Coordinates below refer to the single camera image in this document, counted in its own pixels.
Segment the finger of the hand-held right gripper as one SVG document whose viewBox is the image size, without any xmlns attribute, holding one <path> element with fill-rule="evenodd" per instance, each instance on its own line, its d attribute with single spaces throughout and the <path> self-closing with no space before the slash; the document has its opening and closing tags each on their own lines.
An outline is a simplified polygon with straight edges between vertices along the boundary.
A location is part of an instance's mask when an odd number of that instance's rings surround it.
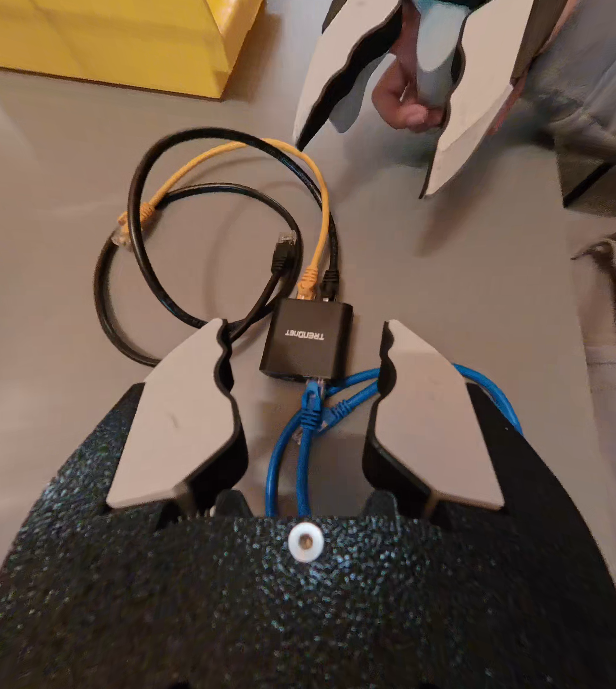
<svg viewBox="0 0 616 689">
<path fill-rule="evenodd" d="M 401 29 L 401 1 L 330 4 L 298 101 L 295 148 L 303 151 L 327 122 L 339 133 L 355 124 L 367 83 Z"/>
<path fill-rule="evenodd" d="M 460 172 L 509 98 L 532 8 L 533 1 L 420 6 L 418 98 L 444 112 L 421 198 Z"/>
</svg>

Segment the yellow plastic bin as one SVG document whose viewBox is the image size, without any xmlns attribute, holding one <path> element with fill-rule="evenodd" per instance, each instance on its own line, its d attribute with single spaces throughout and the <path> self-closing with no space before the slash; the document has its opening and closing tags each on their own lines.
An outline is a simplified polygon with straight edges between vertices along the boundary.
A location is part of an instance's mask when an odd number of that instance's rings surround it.
<svg viewBox="0 0 616 689">
<path fill-rule="evenodd" d="M 0 68 L 220 99 L 263 1 L 0 1 Z"/>
</svg>

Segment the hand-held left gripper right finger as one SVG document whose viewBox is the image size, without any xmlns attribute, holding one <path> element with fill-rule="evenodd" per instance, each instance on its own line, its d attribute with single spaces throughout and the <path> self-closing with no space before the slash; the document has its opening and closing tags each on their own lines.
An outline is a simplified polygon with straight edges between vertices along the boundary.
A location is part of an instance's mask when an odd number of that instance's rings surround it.
<svg viewBox="0 0 616 689">
<path fill-rule="evenodd" d="M 464 378 L 398 320 L 384 323 L 380 356 L 363 451 L 368 483 L 391 494 L 399 512 L 434 512 L 440 503 L 503 509 Z"/>
</svg>

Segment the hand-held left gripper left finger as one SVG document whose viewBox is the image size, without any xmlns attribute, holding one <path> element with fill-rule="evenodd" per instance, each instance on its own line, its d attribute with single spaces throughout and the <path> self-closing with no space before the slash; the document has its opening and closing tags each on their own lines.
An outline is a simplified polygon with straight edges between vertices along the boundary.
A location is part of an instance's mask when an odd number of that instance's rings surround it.
<svg viewBox="0 0 616 689">
<path fill-rule="evenodd" d="M 146 377 L 107 493 L 111 509 L 184 499 L 207 511 L 243 478 L 248 449 L 227 326 L 209 321 Z"/>
</svg>

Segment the black network adapter box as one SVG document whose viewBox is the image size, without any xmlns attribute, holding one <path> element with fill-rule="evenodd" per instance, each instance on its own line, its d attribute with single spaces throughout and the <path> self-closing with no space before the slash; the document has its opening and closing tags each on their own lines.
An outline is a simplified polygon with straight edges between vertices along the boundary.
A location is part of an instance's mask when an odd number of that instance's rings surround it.
<svg viewBox="0 0 616 689">
<path fill-rule="evenodd" d="M 347 303 L 283 298 L 271 315 L 260 371 L 299 383 L 341 380 L 353 319 Z"/>
</svg>

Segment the person's right forearm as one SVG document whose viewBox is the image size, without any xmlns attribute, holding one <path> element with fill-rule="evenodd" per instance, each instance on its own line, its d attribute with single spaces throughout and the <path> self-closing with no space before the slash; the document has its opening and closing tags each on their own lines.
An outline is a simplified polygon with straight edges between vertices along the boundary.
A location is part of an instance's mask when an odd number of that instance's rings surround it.
<svg viewBox="0 0 616 689">
<path fill-rule="evenodd" d="M 555 148 L 616 162 L 616 1 L 578 1 L 523 96 Z"/>
</svg>

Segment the person's right hand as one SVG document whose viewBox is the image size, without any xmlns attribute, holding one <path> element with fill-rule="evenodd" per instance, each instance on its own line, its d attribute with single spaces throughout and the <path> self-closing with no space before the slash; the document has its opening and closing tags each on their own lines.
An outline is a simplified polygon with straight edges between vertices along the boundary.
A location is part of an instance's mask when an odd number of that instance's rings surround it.
<svg viewBox="0 0 616 689">
<path fill-rule="evenodd" d="M 420 14 L 410 1 L 402 3 L 402 27 L 390 49 L 393 60 L 372 91 L 372 103 L 381 119 L 395 130 L 425 132 L 439 127 L 441 108 L 422 104 L 417 96 L 417 32 Z"/>
</svg>

